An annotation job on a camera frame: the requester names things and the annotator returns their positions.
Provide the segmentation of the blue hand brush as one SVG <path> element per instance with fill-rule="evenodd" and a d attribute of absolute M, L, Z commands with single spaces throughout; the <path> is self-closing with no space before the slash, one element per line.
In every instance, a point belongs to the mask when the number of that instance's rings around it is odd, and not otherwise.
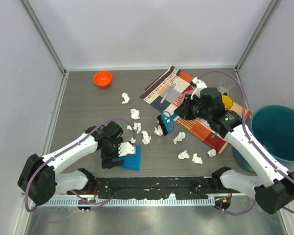
<path fill-rule="evenodd" d="M 176 117 L 176 114 L 171 115 L 168 111 L 162 111 L 160 115 L 157 117 L 157 120 L 159 121 L 159 125 L 164 136 L 172 133 L 175 129 L 174 119 Z"/>

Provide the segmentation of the blue dustpan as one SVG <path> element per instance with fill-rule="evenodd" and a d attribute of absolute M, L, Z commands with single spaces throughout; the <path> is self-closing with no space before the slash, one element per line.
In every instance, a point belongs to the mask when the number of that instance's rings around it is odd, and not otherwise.
<path fill-rule="evenodd" d="M 140 171 L 141 165 L 141 146 L 136 146 L 136 153 L 134 155 L 126 155 L 120 157 L 119 161 L 124 161 L 120 168 L 126 170 Z"/>

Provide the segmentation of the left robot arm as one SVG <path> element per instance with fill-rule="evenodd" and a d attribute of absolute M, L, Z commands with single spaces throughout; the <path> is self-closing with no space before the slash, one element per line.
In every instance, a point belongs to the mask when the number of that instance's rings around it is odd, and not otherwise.
<path fill-rule="evenodd" d="M 33 154 L 28 157 L 17 185 L 25 193 L 26 200 L 31 199 L 37 206 L 45 204 L 56 193 L 73 190 L 91 194 L 96 187 L 91 172 L 84 168 L 71 173 L 64 173 L 64 170 L 98 150 L 103 157 L 103 166 L 119 166 L 113 159 L 119 157 L 122 134 L 122 128 L 111 121 L 107 125 L 88 128 L 76 140 L 50 154 L 42 157 Z"/>

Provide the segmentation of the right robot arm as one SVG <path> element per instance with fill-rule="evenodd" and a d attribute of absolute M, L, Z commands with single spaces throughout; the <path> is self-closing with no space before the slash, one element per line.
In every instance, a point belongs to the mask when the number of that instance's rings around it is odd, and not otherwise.
<path fill-rule="evenodd" d="M 294 171 L 277 161 L 253 136 L 245 119 L 227 110 L 217 88 L 201 89 L 199 93 L 184 93 L 174 113 L 184 120 L 197 118 L 230 143 L 257 174 L 255 177 L 224 169 L 220 182 L 225 188 L 255 199 L 268 214 L 274 214 L 294 200 Z"/>

